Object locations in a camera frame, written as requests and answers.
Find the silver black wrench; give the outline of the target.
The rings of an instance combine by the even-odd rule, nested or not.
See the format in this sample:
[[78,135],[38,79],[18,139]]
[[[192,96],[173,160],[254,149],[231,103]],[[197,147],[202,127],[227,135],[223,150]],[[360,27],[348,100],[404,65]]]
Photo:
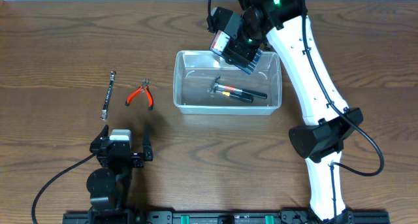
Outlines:
[[110,72],[110,82],[109,82],[109,85],[108,85],[108,89],[107,89],[107,92],[106,92],[106,97],[105,97],[105,100],[104,100],[104,105],[103,105],[103,109],[102,109],[102,113],[101,113],[101,119],[104,120],[104,121],[106,121],[107,117],[108,117],[108,106],[109,106],[109,102],[110,102],[115,78],[116,78],[116,71],[111,71]]

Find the precision screwdriver set case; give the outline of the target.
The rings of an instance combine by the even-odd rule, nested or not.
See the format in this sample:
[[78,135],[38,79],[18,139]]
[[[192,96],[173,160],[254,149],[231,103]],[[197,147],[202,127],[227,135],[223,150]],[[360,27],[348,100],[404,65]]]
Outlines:
[[263,51],[244,40],[233,39],[218,31],[211,43],[210,50],[222,57],[229,65],[234,65],[247,74],[254,72]]

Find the small claw hammer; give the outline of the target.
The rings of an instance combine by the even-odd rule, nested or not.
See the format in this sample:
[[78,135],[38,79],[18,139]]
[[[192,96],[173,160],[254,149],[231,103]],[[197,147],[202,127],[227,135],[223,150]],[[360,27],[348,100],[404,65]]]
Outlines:
[[230,91],[230,92],[239,93],[239,94],[246,93],[248,95],[251,95],[253,98],[256,97],[260,99],[266,99],[268,97],[266,93],[261,93],[258,91],[252,91],[248,89],[242,89],[242,88],[237,88],[237,87],[230,86],[230,85],[221,84],[218,82],[219,79],[220,79],[220,75],[214,78],[214,80],[210,84],[209,91],[221,90],[221,91]]

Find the black yellow screwdriver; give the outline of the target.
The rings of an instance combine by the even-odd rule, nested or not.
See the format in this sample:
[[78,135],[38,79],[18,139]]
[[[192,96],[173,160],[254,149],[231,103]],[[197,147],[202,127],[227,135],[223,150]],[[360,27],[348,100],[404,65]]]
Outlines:
[[214,95],[214,94],[224,95],[228,98],[236,99],[236,100],[242,101],[244,103],[252,103],[253,102],[253,97],[251,95],[246,94],[246,93],[239,94],[239,93],[233,93],[233,92],[230,92],[230,91],[221,91],[221,90],[209,91],[209,93],[211,93],[212,95]]

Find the orange handled pliers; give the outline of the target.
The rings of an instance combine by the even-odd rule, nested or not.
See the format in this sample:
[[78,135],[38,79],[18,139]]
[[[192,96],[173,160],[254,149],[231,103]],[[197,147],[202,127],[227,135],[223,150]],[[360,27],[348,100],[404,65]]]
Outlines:
[[148,79],[144,79],[141,83],[141,85],[139,86],[139,88],[137,88],[136,90],[134,90],[134,92],[132,92],[125,100],[125,105],[129,106],[132,102],[132,100],[141,92],[144,92],[148,98],[148,110],[153,110],[153,106],[154,106],[154,99],[153,96],[150,92],[149,89],[149,80]]

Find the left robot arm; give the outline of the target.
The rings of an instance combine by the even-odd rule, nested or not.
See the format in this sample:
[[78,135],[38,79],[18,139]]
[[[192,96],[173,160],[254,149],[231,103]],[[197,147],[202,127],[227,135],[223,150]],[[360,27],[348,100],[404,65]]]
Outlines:
[[92,172],[86,182],[94,210],[115,210],[125,206],[132,170],[143,168],[153,160],[148,130],[142,136],[142,151],[132,152],[132,133],[128,129],[109,131],[105,125],[90,144],[89,150],[101,168]]

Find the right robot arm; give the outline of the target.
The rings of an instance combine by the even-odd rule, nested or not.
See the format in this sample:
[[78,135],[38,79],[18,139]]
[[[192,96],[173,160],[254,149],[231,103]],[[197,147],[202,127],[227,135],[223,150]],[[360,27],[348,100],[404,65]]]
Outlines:
[[291,80],[304,123],[289,131],[296,152],[305,160],[310,180],[310,218],[340,221],[346,205],[340,189],[344,140],[363,120],[336,90],[315,44],[305,0],[238,0],[242,13],[208,8],[210,49],[247,74],[271,45]]

